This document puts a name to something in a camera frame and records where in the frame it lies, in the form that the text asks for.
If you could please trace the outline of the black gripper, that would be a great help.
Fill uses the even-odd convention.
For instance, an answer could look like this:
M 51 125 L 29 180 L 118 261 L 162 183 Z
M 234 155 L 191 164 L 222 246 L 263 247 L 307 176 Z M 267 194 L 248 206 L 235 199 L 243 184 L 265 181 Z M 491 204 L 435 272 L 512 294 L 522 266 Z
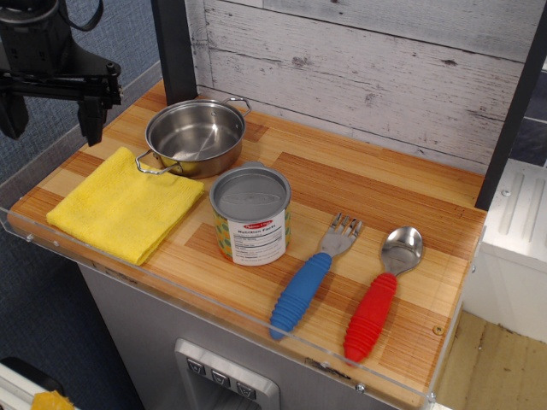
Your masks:
M 32 97 L 78 101 L 78 119 L 88 145 L 102 141 L 107 113 L 121 104 L 119 64 L 79 46 L 73 31 L 89 32 L 103 2 L 83 26 L 72 22 L 64 1 L 1 2 L 1 75 L 12 90 Z M 1 95 L 1 132 L 18 140 L 26 129 L 24 97 Z

